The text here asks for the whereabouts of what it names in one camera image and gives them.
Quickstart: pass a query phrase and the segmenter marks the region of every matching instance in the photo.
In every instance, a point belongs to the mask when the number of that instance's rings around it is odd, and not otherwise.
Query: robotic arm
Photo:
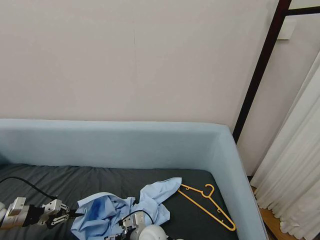
[[[69,209],[59,199],[54,199],[41,207],[25,205],[25,202],[25,197],[17,197],[8,209],[0,202],[0,229],[27,227],[33,224],[46,224],[48,229],[52,229],[59,223],[83,215],[76,213],[74,209]]]
[[[154,224],[146,226],[144,213],[144,211],[138,210],[124,217],[118,222],[123,232],[121,234],[107,236],[104,240],[173,240],[166,235],[162,227]]]
[[[74,209],[69,209],[61,200],[46,194],[21,177],[7,177],[1,180],[0,183],[7,179],[23,181],[52,201],[46,205],[43,204],[41,207],[36,207],[31,204],[25,205],[25,197],[17,197],[14,202],[9,205],[8,209],[0,202],[0,230],[11,229],[13,227],[23,228],[33,224],[46,224],[48,229],[52,229],[57,224],[83,215],[82,213],[76,213]],[[152,225],[146,226],[144,213],[151,219]],[[130,213],[120,220],[118,224],[123,229],[123,232],[121,234],[107,236],[104,240],[173,240],[166,235],[162,227],[154,225],[151,216],[143,210]]]

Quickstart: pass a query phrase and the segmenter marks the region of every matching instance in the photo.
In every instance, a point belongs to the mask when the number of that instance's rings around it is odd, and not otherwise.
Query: plastic clothes hanger
[[[218,213],[222,213],[226,219],[231,223],[232,227],[226,225],[224,223],[224,220],[220,220],[218,219],[217,217],[215,217],[211,212],[209,212],[207,209],[205,209],[203,206],[201,206],[199,203],[197,203],[196,201],[194,201],[191,197],[187,196],[185,193],[183,193],[180,189],[178,189],[178,192],[180,194],[182,194],[185,198],[187,198],[189,201],[191,201],[193,204],[195,204],[196,206],[198,206],[200,209],[202,209],[204,212],[206,212],[210,217],[212,217],[213,219],[215,219],[218,223],[220,223],[222,226],[224,226],[226,229],[230,230],[230,231],[234,231],[236,230],[236,225],[235,223],[227,216],[227,214],[221,209],[221,207],[219,207],[219,205],[211,198],[211,195],[214,193],[215,191],[215,187],[212,186],[211,184],[206,184],[205,187],[211,187],[212,190],[211,192],[209,193],[209,195],[205,195],[203,191],[201,190],[198,190],[196,188],[193,188],[191,186],[187,186],[187,185],[184,185],[184,184],[181,184],[182,187],[185,187],[186,190],[193,190],[193,191],[196,191],[198,193],[201,193],[202,197],[206,198],[206,199],[210,199],[210,201],[216,206],[217,208],[217,212]]]

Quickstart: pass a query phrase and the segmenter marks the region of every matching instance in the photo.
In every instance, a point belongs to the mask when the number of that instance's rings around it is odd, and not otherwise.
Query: blue cloth
[[[103,240],[104,237],[119,234],[123,230],[118,221],[136,210],[144,210],[152,217],[154,224],[161,225],[170,219],[170,212],[162,204],[180,187],[181,177],[157,181],[146,185],[140,191],[140,202],[133,205],[135,198],[122,199],[109,192],[99,192],[78,201],[77,217],[71,232],[80,240]],[[145,224],[151,224],[145,216]]]

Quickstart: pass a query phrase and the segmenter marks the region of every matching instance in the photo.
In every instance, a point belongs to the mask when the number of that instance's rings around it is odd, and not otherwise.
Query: mattress
[[[121,198],[136,197],[139,201],[140,189],[147,184],[172,177],[182,177],[182,183],[205,194],[210,192],[206,184],[215,188],[213,200],[229,216],[228,210],[213,176],[204,170],[189,169],[118,169],[86,166],[35,166],[26,164],[0,165],[0,180],[16,176],[24,178],[49,195],[58,195],[71,209],[76,209],[77,201],[98,192],[109,192]],[[41,195],[25,183],[9,179],[0,184],[0,201],[7,207],[16,197],[27,197],[26,205],[47,204],[50,199]],[[205,207],[219,219],[228,221],[215,206],[201,194],[183,190],[188,196]],[[162,225],[166,234],[173,239],[184,240],[238,240],[236,231],[229,231],[212,217],[176,192],[163,203],[170,211],[170,220]],[[46,226],[32,225],[24,228],[0,230],[0,239],[6,240],[75,240],[70,231],[73,221],[47,229]]]

